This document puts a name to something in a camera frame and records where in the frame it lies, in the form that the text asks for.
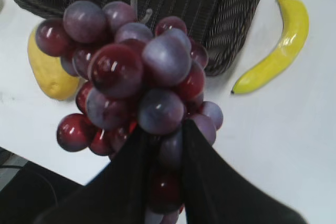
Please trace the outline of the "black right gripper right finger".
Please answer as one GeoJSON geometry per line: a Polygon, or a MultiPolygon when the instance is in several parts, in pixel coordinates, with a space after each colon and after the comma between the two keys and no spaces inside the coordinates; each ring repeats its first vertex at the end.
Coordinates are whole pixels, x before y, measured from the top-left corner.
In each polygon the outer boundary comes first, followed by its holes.
{"type": "Polygon", "coordinates": [[[187,223],[306,223],[258,189],[212,148],[195,122],[183,130],[182,187],[187,223]]]}

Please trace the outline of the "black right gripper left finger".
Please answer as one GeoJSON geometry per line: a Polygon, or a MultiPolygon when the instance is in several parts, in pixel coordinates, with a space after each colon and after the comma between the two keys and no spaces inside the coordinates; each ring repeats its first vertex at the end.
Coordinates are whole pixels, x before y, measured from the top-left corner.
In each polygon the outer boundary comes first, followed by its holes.
{"type": "Polygon", "coordinates": [[[150,147],[136,127],[89,184],[39,215],[35,223],[144,223],[150,147]]]}

